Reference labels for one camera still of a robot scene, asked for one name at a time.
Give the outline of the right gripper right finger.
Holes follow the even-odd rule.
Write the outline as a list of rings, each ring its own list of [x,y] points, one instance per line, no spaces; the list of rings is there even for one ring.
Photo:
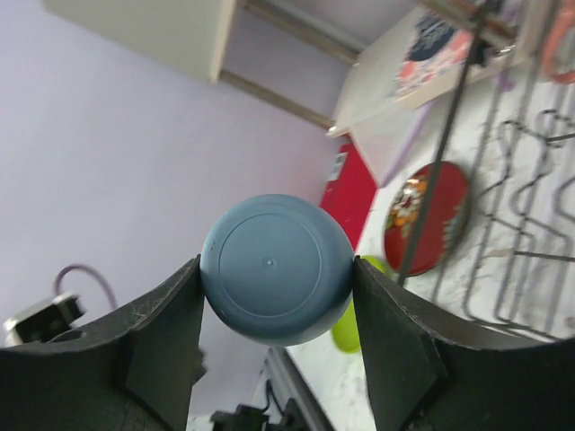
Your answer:
[[[367,393],[379,430],[572,430],[574,341],[459,318],[356,259]]]

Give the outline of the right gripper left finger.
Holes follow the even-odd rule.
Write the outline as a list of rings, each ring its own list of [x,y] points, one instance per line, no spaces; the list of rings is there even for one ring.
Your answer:
[[[3,430],[183,430],[201,367],[192,259],[161,285],[46,343],[1,351]]]

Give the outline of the green plate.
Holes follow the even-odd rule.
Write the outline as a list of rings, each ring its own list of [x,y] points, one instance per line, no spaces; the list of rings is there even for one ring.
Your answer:
[[[373,267],[387,276],[394,276],[387,262],[380,257],[373,255],[363,255],[363,260],[368,261]],[[349,306],[337,323],[331,329],[332,340],[340,352],[345,354],[354,354],[361,349],[360,338],[353,300],[350,300]]]

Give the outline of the red floral plate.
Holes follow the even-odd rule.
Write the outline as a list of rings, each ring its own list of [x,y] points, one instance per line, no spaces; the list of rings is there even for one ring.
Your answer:
[[[410,243],[420,208],[429,185],[433,165],[427,164],[404,182],[389,207],[383,233],[385,259],[396,273]],[[423,274],[443,260],[461,236],[469,211],[469,180],[459,165],[442,162],[415,255],[407,271],[410,277]]]

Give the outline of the blue cup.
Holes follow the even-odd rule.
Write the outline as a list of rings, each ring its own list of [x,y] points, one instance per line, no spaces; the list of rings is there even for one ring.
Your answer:
[[[322,208],[267,194],[215,223],[199,268],[208,302],[228,328],[287,347],[319,337],[345,313],[354,259],[347,234]]]

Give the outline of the black wire dish rack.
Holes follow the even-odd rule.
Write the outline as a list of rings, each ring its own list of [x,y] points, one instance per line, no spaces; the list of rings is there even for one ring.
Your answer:
[[[544,341],[574,334],[574,88],[540,60],[545,1],[473,1],[454,27],[473,42],[450,95],[435,100],[421,154],[380,198],[432,164],[399,286],[459,318]],[[433,269],[407,274],[442,162],[469,180],[464,230]]]

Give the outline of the pink mug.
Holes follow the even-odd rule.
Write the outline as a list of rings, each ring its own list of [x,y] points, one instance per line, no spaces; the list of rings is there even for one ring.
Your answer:
[[[574,84],[574,69],[563,71],[560,55],[567,37],[574,32],[574,1],[545,1],[545,4],[551,24],[544,38],[541,74],[556,84]]]

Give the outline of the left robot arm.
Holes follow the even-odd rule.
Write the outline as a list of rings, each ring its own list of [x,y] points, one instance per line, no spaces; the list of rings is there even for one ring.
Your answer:
[[[273,391],[271,380],[265,382],[266,406],[257,408],[239,404],[235,412],[216,411],[211,417],[213,431],[309,431],[304,415],[294,398],[284,407]]]

